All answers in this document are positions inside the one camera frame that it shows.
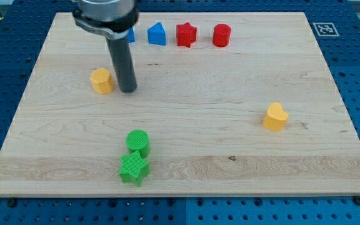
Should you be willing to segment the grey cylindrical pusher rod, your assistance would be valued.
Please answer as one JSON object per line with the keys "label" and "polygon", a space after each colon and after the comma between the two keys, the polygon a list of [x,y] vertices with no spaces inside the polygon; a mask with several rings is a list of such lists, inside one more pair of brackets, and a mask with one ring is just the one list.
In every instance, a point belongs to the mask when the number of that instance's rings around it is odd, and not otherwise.
{"label": "grey cylindrical pusher rod", "polygon": [[106,39],[106,42],[119,89],[123,93],[134,92],[137,88],[137,82],[127,37],[124,36],[115,40]]}

